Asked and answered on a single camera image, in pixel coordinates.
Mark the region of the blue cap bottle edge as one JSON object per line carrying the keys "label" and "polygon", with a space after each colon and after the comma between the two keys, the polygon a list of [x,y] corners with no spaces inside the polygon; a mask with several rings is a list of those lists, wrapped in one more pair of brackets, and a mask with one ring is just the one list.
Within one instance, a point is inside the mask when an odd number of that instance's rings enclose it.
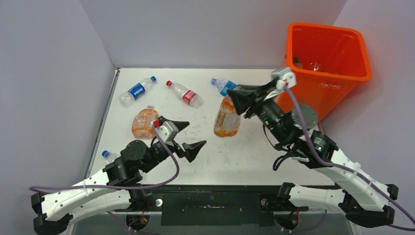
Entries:
{"label": "blue cap bottle edge", "polygon": [[108,150],[104,150],[104,151],[102,152],[102,156],[103,156],[103,158],[105,159],[105,161],[106,161],[107,163],[112,163],[112,162],[114,162],[114,160],[115,160],[116,158],[118,158],[120,155],[119,155],[118,153],[114,153],[114,152],[110,152],[110,151],[108,151]]}

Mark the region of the crushed orange label bottle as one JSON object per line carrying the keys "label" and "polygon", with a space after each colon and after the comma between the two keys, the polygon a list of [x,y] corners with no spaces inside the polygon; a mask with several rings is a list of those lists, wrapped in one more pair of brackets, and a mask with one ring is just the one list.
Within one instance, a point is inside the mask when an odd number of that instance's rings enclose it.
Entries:
{"label": "crushed orange label bottle", "polygon": [[237,114],[231,98],[226,95],[214,123],[214,134],[221,138],[233,137],[239,130],[240,121],[241,117]]}

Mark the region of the red cap water bottle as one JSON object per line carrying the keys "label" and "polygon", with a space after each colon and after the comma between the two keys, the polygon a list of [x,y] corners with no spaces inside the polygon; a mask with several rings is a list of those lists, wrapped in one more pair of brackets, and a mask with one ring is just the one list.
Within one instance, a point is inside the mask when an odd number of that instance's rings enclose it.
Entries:
{"label": "red cap water bottle", "polygon": [[199,108],[203,105],[203,99],[193,90],[188,89],[184,85],[168,80],[167,87],[184,103],[192,108]]}

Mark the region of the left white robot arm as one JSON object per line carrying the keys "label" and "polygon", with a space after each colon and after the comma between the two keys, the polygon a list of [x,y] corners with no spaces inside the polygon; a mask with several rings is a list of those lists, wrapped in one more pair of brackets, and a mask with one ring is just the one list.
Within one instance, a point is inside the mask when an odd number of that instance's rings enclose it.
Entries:
{"label": "left white robot arm", "polygon": [[151,206],[141,184],[148,173],[171,157],[194,161],[205,141],[178,144],[175,136],[189,126],[187,121],[159,117],[152,122],[150,144],[134,140],[120,155],[95,174],[70,187],[31,186],[31,206],[36,213],[34,231],[38,235],[58,235],[68,226],[104,212],[135,212]]}

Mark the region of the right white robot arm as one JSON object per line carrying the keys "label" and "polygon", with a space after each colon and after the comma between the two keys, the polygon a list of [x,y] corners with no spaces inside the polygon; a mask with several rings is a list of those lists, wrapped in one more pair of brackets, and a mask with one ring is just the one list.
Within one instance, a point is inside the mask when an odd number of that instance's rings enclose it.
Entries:
{"label": "right white robot arm", "polygon": [[276,160],[274,170],[291,158],[339,186],[319,189],[283,183],[277,194],[280,208],[338,212],[366,228],[393,225],[398,187],[371,178],[332,139],[314,130],[315,113],[307,114],[308,106],[298,103],[289,88],[278,89],[271,84],[242,86],[229,91],[229,97],[239,115],[257,116],[263,128],[276,138],[275,149],[284,155]]}

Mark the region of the green plastic bottle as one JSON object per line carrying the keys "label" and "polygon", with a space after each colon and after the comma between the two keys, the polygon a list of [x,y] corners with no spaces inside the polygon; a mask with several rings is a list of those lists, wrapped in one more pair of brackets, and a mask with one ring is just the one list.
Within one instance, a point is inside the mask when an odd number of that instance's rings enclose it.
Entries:
{"label": "green plastic bottle", "polygon": [[293,65],[296,68],[303,69],[303,63],[297,57],[293,57]]}

